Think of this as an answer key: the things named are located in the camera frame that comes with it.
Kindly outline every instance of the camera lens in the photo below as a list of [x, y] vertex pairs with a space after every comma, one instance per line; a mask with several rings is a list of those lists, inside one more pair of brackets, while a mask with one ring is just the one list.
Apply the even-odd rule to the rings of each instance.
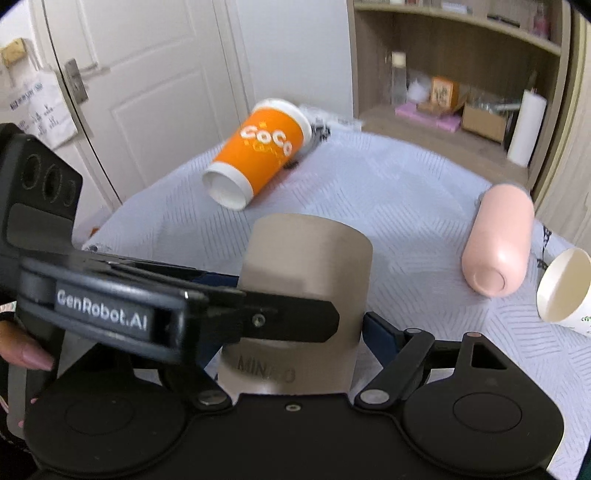
[[36, 155], [31, 155], [27, 158], [25, 167], [22, 169], [22, 188], [31, 190], [37, 185], [40, 176], [41, 160]]
[[49, 202], [55, 202], [61, 189], [61, 172], [55, 165], [49, 167], [43, 183], [43, 196]]
[[69, 207], [76, 200], [76, 182], [68, 180], [66, 183], [66, 194], [64, 195], [64, 205]]

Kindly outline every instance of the shelf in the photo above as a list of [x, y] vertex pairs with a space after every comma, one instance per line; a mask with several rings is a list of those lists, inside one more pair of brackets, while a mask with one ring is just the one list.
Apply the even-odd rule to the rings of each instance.
[[474, 17], [473, 15], [463, 15], [455, 12], [447, 12], [441, 8], [432, 7], [415, 7], [412, 5], [390, 5], [383, 3], [370, 2], [355, 2], [354, 7], [358, 11], [376, 11], [376, 12], [392, 12], [413, 15], [424, 15], [426, 17], [444, 18], [456, 22], [462, 22], [477, 27], [486, 28], [495, 32], [503, 33], [519, 40], [530, 43], [538, 48], [550, 52], [557, 57], [560, 57], [560, 46], [549, 40], [532, 35], [522, 28], [512, 27], [501, 22], [489, 20], [482, 17]]
[[492, 183], [515, 182], [525, 186], [527, 168], [507, 160], [500, 144], [464, 130], [449, 133], [429, 128], [396, 116], [390, 105], [382, 105], [363, 113], [363, 131], [403, 140], [448, 158]]

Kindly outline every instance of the fingernail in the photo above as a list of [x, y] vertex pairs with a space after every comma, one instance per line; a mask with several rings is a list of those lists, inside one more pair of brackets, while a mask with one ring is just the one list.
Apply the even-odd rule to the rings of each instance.
[[32, 343], [22, 348], [22, 359], [27, 365], [39, 370], [49, 372], [53, 367], [53, 357], [40, 346]]

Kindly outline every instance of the pink box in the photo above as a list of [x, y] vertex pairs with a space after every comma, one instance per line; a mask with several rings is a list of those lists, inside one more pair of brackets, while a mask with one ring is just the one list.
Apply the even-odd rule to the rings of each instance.
[[396, 115], [409, 118], [414, 122], [427, 127], [440, 128], [446, 132], [457, 132], [462, 124], [460, 115], [446, 115], [440, 118], [417, 112], [417, 105], [412, 102], [405, 103], [396, 108]]

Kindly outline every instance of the round pad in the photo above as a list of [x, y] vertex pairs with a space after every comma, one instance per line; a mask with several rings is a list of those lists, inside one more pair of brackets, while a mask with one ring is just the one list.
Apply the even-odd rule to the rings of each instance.
[[493, 393], [473, 393], [460, 398], [453, 406], [453, 414], [466, 427], [487, 433], [506, 432], [521, 421], [519, 405]]
[[25, 419], [31, 453], [63, 474], [111, 477], [137, 469], [184, 429], [183, 403], [158, 385], [104, 372], [68, 383], [47, 390]]
[[74, 403], [66, 411], [66, 423], [78, 433], [107, 435], [124, 429], [134, 418], [129, 400], [115, 395], [97, 395]]
[[[462, 376], [456, 367], [449, 379], [410, 396], [402, 411], [410, 439], [465, 475], [516, 475], [546, 464], [562, 437], [555, 405], [533, 382], [520, 382], [510, 371], [470, 370]], [[487, 386], [496, 372], [498, 386]]]

